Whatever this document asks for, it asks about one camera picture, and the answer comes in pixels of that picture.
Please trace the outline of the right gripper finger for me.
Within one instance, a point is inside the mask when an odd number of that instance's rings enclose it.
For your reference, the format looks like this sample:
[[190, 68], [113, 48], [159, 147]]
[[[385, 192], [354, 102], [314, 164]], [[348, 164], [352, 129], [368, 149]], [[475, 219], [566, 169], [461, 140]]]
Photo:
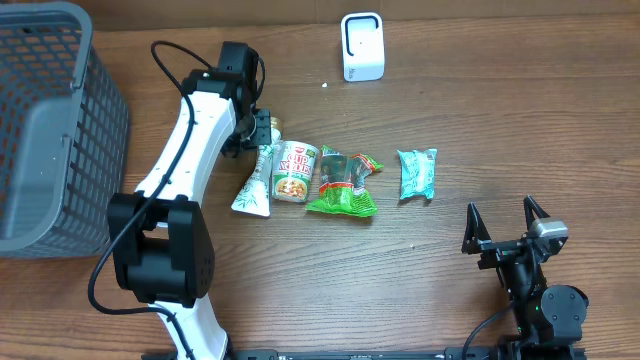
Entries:
[[542, 209], [531, 195], [523, 199], [524, 214], [527, 230], [531, 229], [533, 222], [537, 219], [549, 218], [550, 215]]
[[473, 202], [469, 203], [461, 252], [465, 254], [481, 253], [484, 247], [491, 243], [492, 239], [476, 205]]

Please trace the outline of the cup noodles container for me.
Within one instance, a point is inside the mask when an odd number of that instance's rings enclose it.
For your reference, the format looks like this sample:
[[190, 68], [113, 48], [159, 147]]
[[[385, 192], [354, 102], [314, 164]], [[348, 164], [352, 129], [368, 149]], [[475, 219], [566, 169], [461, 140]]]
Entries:
[[283, 141], [274, 156], [272, 196], [305, 203], [308, 199], [318, 149], [299, 141]]

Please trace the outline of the white tube with gold cap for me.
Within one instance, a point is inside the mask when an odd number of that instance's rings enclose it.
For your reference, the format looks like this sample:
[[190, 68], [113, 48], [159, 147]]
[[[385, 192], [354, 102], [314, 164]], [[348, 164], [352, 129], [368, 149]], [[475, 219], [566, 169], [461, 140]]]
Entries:
[[271, 215], [271, 174], [274, 155], [282, 142], [282, 123], [276, 117], [271, 117], [270, 123], [271, 143], [258, 147], [254, 171], [232, 203], [233, 211], [264, 218]]

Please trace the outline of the teal snack packet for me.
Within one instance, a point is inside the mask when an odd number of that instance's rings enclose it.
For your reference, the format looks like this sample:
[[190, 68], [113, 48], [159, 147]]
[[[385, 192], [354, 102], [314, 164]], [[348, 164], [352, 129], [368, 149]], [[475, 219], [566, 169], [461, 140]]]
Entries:
[[400, 199], [424, 196], [432, 200], [435, 196], [435, 167], [437, 150], [397, 151], [401, 162]]

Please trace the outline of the green chip bag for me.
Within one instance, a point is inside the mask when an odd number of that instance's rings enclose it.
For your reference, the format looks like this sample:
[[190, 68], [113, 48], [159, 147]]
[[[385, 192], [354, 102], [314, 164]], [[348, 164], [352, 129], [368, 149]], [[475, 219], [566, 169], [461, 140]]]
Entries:
[[324, 145], [321, 149], [319, 196], [307, 211], [367, 218], [378, 213], [365, 179], [384, 168], [367, 154], [345, 155]]

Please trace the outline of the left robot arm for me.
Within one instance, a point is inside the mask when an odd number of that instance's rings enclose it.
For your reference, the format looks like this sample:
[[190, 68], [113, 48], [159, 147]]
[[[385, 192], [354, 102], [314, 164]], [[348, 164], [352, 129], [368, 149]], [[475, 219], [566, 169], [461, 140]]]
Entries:
[[160, 158], [133, 193], [114, 194], [107, 207], [110, 245], [90, 276], [89, 302], [113, 312], [95, 293], [113, 260], [118, 285], [140, 303], [122, 314], [157, 314], [176, 346], [173, 359], [235, 356], [209, 298], [215, 253], [201, 203], [219, 156], [272, 143], [270, 113], [256, 106], [265, 78], [256, 50], [226, 41], [217, 65], [204, 62], [175, 80], [181, 108]]

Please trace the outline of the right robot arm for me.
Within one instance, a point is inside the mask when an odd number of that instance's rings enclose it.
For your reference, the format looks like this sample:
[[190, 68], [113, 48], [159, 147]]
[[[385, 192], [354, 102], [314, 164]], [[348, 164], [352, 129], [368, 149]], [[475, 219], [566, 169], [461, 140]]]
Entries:
[[[584, 359], [574, 344], [582, 339], [589, 299], [579, 288], [548, 285], [542, 264], [559, 254], [569, 238], [567, 225], [550, 216], [534, 200], [523, 199], [526, 231], [517, 239], [495, 242], [477, 209], [467, 207], [461, 252], [478, 254], [478, 268], [494, 269], [509, 302], [477, 325], [454, 356], [456, 359]], [[487, 326], [508, 313], [517, 333], [502, 336], [492, 347], [472, 342]]]

